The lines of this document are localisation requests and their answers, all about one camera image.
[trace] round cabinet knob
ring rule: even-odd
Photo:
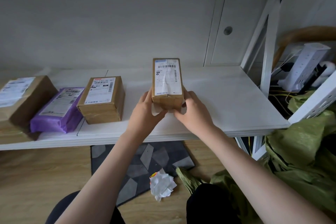
[[[224,35],[230,35],[232,33],[232,27],[231,26],[227,26],[224,29]]]

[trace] wooden floor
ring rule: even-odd
[[[200,140],[185,141],[196,167],[209,181],[224,169]],[[91,176],[90,147],[0,151],[0,223],[44,223],[55,204],[80,190]],[[155,201],[150,191],[119,207],[127,224],[186,223],[187,189],[179,178],[170,197]]]

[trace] forearm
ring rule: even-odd
[[[57,220],[57,224],[109,223],[121,182],[142,142],[124,133],[104,162]]]
[[[265,224],[333,223],[221,130],[214,128],[201,139],[217,155]]]

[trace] white power strip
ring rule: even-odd
[[[291,71],[285,79],[278,81],[278,85],[288,92],[299,92],[328,50],[330,50],[330,47],[324,44],[304,44]]]

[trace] brown cardboard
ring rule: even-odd
[[[178,111],[181,110],[182,104],[184,102],[184,94],[182,90],[181,95],[155,95],[155,61],[160,59],[177,59],[179,63],[180,75],[181,75],[181,87],[183,89],[183,82],[182,82],[182,73],[181,73],[181,63],[179,58],[154,58],[153,59],[153,79],[152,79],[152,100],[154,103],[154,108],[156,112],[160,112],[162,109],[164,110],[172,110],[176,109]]]
[[[92,85],[93,80],[96,78],[110,78],[110,77],[115,77],[115,84],[111,102],[84,105],[84,102],[90,91],[90,87]],[[88,124],[116,122],[121,121],[122,119],[124,100],[125,100],[125,91],[120,76],[95,77],[89,80],[77,104],[77,108],[82,113]]]
[[[0,144],[36,140],[40,133],[30,132],[30,120],[57,92],[48,76],[36,76],[14,105],[0,107]]]

